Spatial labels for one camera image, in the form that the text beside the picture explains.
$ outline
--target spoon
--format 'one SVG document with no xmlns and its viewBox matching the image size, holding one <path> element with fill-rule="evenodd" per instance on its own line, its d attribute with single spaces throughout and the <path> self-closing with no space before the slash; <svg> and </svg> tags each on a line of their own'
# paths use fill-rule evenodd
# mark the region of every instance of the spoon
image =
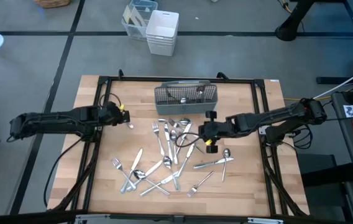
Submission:
<svg viewBox="0 0 353 224">
<path fill-rule="evenodd" d="M 174 143 L 174 163 L 175 165 L 178 165 L 178 156 L 177 156 L 177 147 L 175 146 L 177 144 L 177 132 L 175 130 L 171 130 L 171 140 Z"/>
<path fill-rule="evenodd" d="M 156 188 L 158 188 L 159 190 L 161 190 L 163 193 L 165 193 L 166 195 L 170 195 L 169 192 L 167 192 L 166 190 L 162 189 L 161 187 L 155 185 L 152 181 L 146 179 L 146 175 L 143 171 L 141 170 L 134 170 L 134 176 L 138 179 L 138 180 L 146 180 L 147 182 L 149 182 L 150 184 L 152 184 L 153 186 L 155 186 Z"/>
<path fill-rule="evenodd" d="M 188 125 L 189 122 L 190 122 L 190 119 L 188 118 L 182 118 L 181 120 L 179 120 L 179 123 L 181 123 L 184 126 Z"/>
<path fill-rule="evenodd" d="M 179 186 L 179 183 L 177 182 L 177 180 L 175 180 L 175 177 L 172 173 L 172 170 L 171 170 L 171 165 L 172 165 L 172 161 L 171 161 L 171 158 L 168 157 L 168 156 L 164 156 L 163 158 L 163 163 L 164 165 L 170 169 L 170 172 L 171 172 L 171 175 L 172 175 L 172 179 L 174 180 L 174 186 L 175 186 L 175 190 L 176 191 L 180 191 L 181 190 L 181 187 Z"/>
<path fill-rule="evenodd" d="M 226 171 L 226 159 L 231 156 L 231 151 L 228 148 L 224 149 L 224 158 L 225 158 L 225 163 L 224 163 L 224 171 L 222 173 L 222 182 L 225 180 L 225 171 Z"/>
</svg>

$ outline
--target plastic bin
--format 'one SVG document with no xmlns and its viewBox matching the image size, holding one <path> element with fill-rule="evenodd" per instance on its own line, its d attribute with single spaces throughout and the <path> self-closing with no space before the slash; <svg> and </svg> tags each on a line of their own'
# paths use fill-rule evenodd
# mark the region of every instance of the plastic bin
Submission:
<svg viewBox="0 0 353 224">
<path fill-rule="evenodd" d="M 157 2 L 149 0 L 132 0 L 129 4 L 129 9 L 132 11 L 135 7 L 142 16 L 146 24 L 149 23 L 152 12 L 157 9 Z M 146 41 L 146 28 L 144 26 L 137 26 L 135 24 L 128 24 L 129 21 L 124 22 L 121 18 L 121 24 L 126 29 L 128 36 L 135 40 Z"/>
<path fill-rule="evenodd" d="M 172 56 L 177 41 L 179 14 L 154 10 L 146 29 L 150 53 Z"/>
</svg>

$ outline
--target wire mesh basket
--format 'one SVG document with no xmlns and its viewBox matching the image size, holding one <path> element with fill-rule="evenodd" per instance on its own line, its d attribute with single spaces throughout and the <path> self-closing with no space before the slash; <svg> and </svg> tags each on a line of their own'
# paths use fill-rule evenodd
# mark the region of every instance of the wire mesh basket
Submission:
<svg viewBox="0 0 353 224">
<path fill-rule="evenodd" d="M 165 82 L 154 97 L 158 115 L 205 113 L 218 102 L 217 87 L 208 80 Z"/>
</svg>

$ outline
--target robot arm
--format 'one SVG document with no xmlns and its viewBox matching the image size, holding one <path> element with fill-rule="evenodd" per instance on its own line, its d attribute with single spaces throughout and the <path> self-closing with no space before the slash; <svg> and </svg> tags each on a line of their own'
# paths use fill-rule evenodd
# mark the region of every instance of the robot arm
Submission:
<svg viewBox="0 0 353 224">
<path fill-rule="evenodd" d="M 129 122 L 129 112 L 120 110 L 110 101 L 103 108 L 83 106 L 71 111 L 21 114 L 10 122 L 10 138 L 23 139 L 38 133 L 76 134 L 83 141 L 92 142 L 98 127 L 125 122 Z"/>
<path fill-rule="evenodd" d="M 207 144 L 207 153 L 217 153 L 216 141 L 221 138 L 241 138 L 247 136 L 261 126 L 285 121 L 278 126 L 269 126 L 265 132 L 268 142 L 277 142 L 284 135 L 304 124 L 321 124 L 327 119 L 321 103 L 311 99 L 302 99 L 284 108 L 266 113 L 243 113 L 226 118 L 223 123 L 215 122 L 215 111 L 207 111 L 206 117 L 211 121 L 199 126 L 199 136 Z"/>
</svg>

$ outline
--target butter knife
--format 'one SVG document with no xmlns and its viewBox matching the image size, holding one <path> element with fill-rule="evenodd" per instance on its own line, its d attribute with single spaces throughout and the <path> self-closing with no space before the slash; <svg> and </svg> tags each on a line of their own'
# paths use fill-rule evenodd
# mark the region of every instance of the butter knife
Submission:
<svg viewBox="0 0 353 224">
<path fill-rule="evenodd" d="M 164 124 L 164 133 L 165 133 L 165 139 L 167 140 L 168 156 L 170 157 L 171 161 L 173 161 L 171 144 L 170 144 L 170 133 L 168 132 L 168 124 L 167 123 Z"/>
<path fill-rule="evenodd" d="M 131 171 L 129 172 L 129 175 L 128 175 L 128 179 L 131 178 L 132 173 L 134 172 L 135 168 L 137 167 L 138 162 L 139 162 L 140 158 L 142 157 L 142 153 L 143 152 L 144 152 L 144 149 L 140 148 L 139 151 L 138 151 L 137 156 L 135 157 L 134 163 L 132 164 Z M 128 184 L 128 180 L 126 180 L 124 182 L 124 185 L 121 187 L 120 191 L 121 191 L 122 194 L 124 194 L 124 192 L 126 192 L 127 184 Z"/>
<path fill-rule="evenodd" d="M 150 174 L 152 174 L 154 171 L 156 171 L 161 165 L 163 164 L 163 160 L 159 160 L 154 166 L 152 166 L 152 168 L 150 168 L 146 173 L 146 177 L 149 176 Z M 142 181 L 142 179 L 139 179 L 137 180 L 134 185 L 135 186 L 138 186 L 138 184 Z M 135 190 L 135 189 L 132 189 L 131 186 L 128 186 L 127 188 L 127 192 L 130 192 L 131 190 Z"/>
<path fill-rule="evenodd" d="M 183 130 L 183 133 L 188 133 L 189 130 L 190 130 L 191 125 L 192 125 L 192 122 L 190 121 L 190 122 L 188 123 L 188 125 L 186 125 L 185 130 Z M 182 138 L 182 140 L 181 140 L 181 143 L 179 144 L 180 146 L 183 145 L 183 141 L 186 139 L 186 135 L 185 135 L 185 134 L 182 135 L 181 138 Z M 176 150 L 177 156 L 178 156 L 178 154 L 179 154 L 179 150 L 181 150 L 181 147 L 178 147 L 178 150 Z"/>
<path fill-rule="evenodd" d="M 193 150 L 195 149 L 195 147 L 196 147 L 196 143 L 193 143 L 192 145 L 190 145 L 190 148 L 188 150 L 188 153 L 186 154 L 185 160 L 183 161 L 183 164 L 178 171 L 178 174 L 177 174 L 178 178 L 181 176 L 183 168 L 185 168 L 186 162 L 188 162 L 188 159 L 189 159 L 190 155 L 192 154 Z"/>
<path fill-rule="evenodd" d="M 183 171 L 183 168 L 185 168 L 185 165 L 186 165 L 187 160 L 189 159 L 189 157 L 191 156 L 193 150 L 195 149 L 195 144 L 196 144 L 196 143 L 194 143 L 194 144 L 192 144 L 192 145 L 190 146 L 190 148 L 189 148 L 189 150 L 188 150 L 188 153 L 186 154 L 185 160 L 183 161 L 183 164 L 182 164 L 181 168 L 173 174 L 176 178 L 180 178 L 180 177 L 181 177 L 181 173 L 182 173 L 182 171 Z M 166 177 L 165 179 L 163 179 L 161 182 L 159 182 L 158 184 L 156 184 L 156 186 L 160 186 L 160 185 L 162 185 L 162 184 L 166 184 L 166 183 L 168 183 L 169 181 L 171 181 L 172 179 L 173 179 L 173 178 L 172 178 L 172 175 L 169 175 L 168 177 Z M 153 187 L 151 187 L 151 188 L 145 190 L 144 192 L 142 192 L 142 193 L 140 194 L 140 196 L 146 195 L 147 193 L 151 192 L 151 191 L 152 191 L 153 189 L 155 189 L 155 188 L 156 188 L 156 187 L 153 186 Z"/>
<path fill-rule="evenodd" d="M 178 171 L 175 172 L 175 173 L 173 173 L 173 175 L 174 175 L 175 177 L 177 177 L 177 173 L 178 173 Z M 156 186 L 158 187 L 158 186 L 160 186 L 160 185 L 162 185 L 162 184 L 166 184 L 166 183 L 168 183 L 169 181 L 171 181 L 172 179 L 173 179 L 173 178 L 172 178 L 172 175 L 169 175 L 168 177 L 166 177 L 165 179 L 163 179 L 162 181 L 160 181 L 160 183 L 157 183 Z M 148 194 L 149 192 L 151 192 L 153 189 L 157 188 L 156 186 L 153 186 L 153 187 L 151 187 L 151 188 L 145 190 L 144 192 L 142 192 L 142 193 L 140 194 L 140 196 L 142 197 L 142 196 L 147 195 L 147 194 Z"/>
<path fill-rule="evenodd" d="M 232 160 L 234 160 L 233 157 L 226 158 L 226 162 L 229 162 L 229 161 L 232 161 Z M 201 169 L 201 168 L 204 168 L 206 166 L 210 166 L 210 165 L 214 165 L 214 164 L 221 164 L 221 163 L 224 163 L 224 162 L 225 162 L 225 158 L 217 160 L 217 161 L 205 162 L 203 164 L 197 164 L 197 165 L 194 165 L 193 168 L 194 169 Z"/>
</svg>

